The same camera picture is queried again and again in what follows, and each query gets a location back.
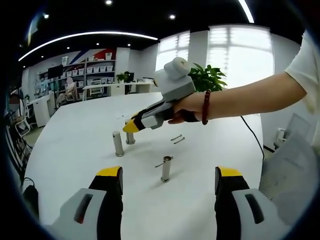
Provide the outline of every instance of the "floor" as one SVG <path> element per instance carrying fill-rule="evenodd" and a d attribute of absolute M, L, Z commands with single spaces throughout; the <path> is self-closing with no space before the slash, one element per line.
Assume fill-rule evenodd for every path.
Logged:
<path fill-rule="evenodd" d="M 24 140 L 30 146 L 34 146 L 43 129 L 44 129 L 44 127 L 40 127 L 40 128 L 34 127 L 34 128 L 32 128 L 32 130 L 27 135 L 25 135 L 23 137 Z"/>

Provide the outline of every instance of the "metal pin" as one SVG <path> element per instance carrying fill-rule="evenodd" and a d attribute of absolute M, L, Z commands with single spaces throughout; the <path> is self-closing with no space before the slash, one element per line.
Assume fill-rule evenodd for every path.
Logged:
<path fill-rule="evenodd" d="M 163 158 L 163 163 L 161 164 L 163 165 L 163 168 L 162 168 L 162 176 L 160 179 L 164 183 L 169 182 L 171 159 L 173 159 L 172 156 L 165 156 Z"/>
<path fill-rule="evenodd" d="M 127 124 L 129 121 L 130 121 L 130 119 L 125 120 L 125 124 Z M 126 144 L 128 144 L 128 145 L 135 144 L 136 140 L 134 138 L 134 134 L 133 133 L 126 132 L 125 135 L 126 135 L 126 140 L 125 140 Z"/>
<path fill-rule="evenodd" d="M 182 137 L 182 134 L 180 134 L 179 136 L 175 137 L 175 138 L 172 138 L 170 141 L 173 141 L 173 140 L 176 140 L 178 138 Z"/>
<path fill-rule="evenodd" d="M 182 140 L 185 140 L 185 139 L 186 139 L 186 138 L 185 138 L 185 137 L 183 137 L 183 138 L 181 138 L 179 141 L 174 142 L 173 144 L 180 143 Z"/>
<path fill-rule="evenodd" d="M 120 132 L 114 131 L 112 133 L 112 136 L 113 136 L 113 143 L 114 143 L 114 148 L 115 148 L 115 155 L 117 157 L 122 157 L 125 154 L 125 152 L 122 147 Z"/>

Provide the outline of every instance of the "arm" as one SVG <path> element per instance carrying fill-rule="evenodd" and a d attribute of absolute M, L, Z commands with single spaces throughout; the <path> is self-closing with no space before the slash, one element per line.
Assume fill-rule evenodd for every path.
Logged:
<path fill-rule="evenodd" d="M 209 118 L 225 118 L 284 109 L 301 100 L 306 91 L 287 73 L 210 96 Z"/>

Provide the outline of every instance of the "ceiling light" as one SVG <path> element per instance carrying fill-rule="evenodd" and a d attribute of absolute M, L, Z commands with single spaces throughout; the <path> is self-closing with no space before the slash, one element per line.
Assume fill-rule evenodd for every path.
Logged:
<path fill-rule="evenodd" d="M 238 0 L 238 1 L 241 4 L 241 7 L 242 7 L 243 11 L 245 12 L 246 17 L 248 18 L 249 23 L 254 24 L 255 23 L 254 18 L 252 17 L 252 14 L 250 12 L 250 9 L 249 9 L 246 1 L 245 0 Z"/>
<path fill-rule="evenodd" d="M 95 34 L 109 34 L 109 35 L 125 35 L 125 36 L 133 36 L 133 37 L 139 37 L 139 38 L 144 38 L 144 39 L 151 39 L 151 40 L 158 40 L 156 37 L 152 36 L 147 36 L 147 35 L 142 35 L 142 34 L 137 34 L 137 33 L 130 33 L 130 32 L 122 32 L 122 31 L 90 31 L 90 32 L 82 32 L 82 33 L 76 33 L 72 35 L 67 35 L 67 36 L 62 36 L 59 38 L 56 38 L 54 40 L 48 41 L 44 44 L 41 44 L 31 51 L 27 52 L 25 55 L 20 57 L 18 61 L 20 62 L 22 59 L 24 59 L 26 56 L 32 54 L 33 52 L 37 51 L 38 49 L 47 46 L 49 44 L 55 43 L 57 41 L 63 40 L 63 39 L 68 39 L 68 38 L 73 38 L 73 37 L 78 37 L 78 36 L 84 36 L 84 35 L 95 35 Z"/>

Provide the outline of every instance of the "potted plant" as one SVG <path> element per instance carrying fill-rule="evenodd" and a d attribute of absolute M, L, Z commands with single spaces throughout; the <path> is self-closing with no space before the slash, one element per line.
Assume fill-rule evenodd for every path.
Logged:
<path fill-rule="evenodd" d="M 116 79 L 118 80 L 119 84 L 123 84 L 124 82 L 127 81 L 128 75 L 125 73 L 120 73 L 116 76 Z"/>
<path fill-rule="evenodd" d="M 25 99 L 25 102 L 28 104 L 29 101 L 30 101 L 30 96 L 29 96 L 28 94 L 26 94 L 26 95 L 24 96 L 24 99 Z"/>
<path fill-rule="evenodd" d="M 212 92 L 221 91 L 222 86 L 227 86 L 224 81 L 221 81 L 221 77 L 226 77 L 226 75 L 220 71 L 220 68 L 208 65 L 205 69 L 199 64 L 194 63 L 196 68 L 191 68 L 188 74 L 193 81 L 195 90 L 197 92 L 205 92 L 206 90 L 211 90 Z"/>

